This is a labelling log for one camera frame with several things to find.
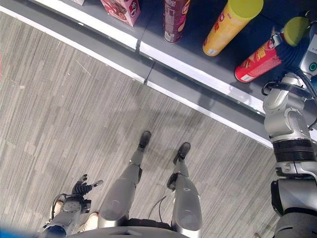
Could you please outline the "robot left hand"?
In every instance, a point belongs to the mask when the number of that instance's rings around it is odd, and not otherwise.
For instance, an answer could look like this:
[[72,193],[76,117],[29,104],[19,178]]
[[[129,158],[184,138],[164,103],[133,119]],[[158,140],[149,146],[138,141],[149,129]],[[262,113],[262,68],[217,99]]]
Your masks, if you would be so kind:
[[72,195],[80,195],[80,196],[85,196],[86,194],[88,194],[92,189],[101,186],[104,181],[103,180],[98,180],[97,182],[94,182],[92,184],[87,184],[87,179],[88,179],[88,175],[84,174],[82,175],[78,181],[75,183],[75,185],[73,186]]

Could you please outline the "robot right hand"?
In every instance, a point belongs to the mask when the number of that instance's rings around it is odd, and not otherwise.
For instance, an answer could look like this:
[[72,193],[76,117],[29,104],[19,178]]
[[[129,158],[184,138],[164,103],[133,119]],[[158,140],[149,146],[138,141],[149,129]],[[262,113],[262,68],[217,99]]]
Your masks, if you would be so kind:
[[317,29],[317,12],[307,9],[289,19],[271,36],[278,60],[285,67],[300,65]]

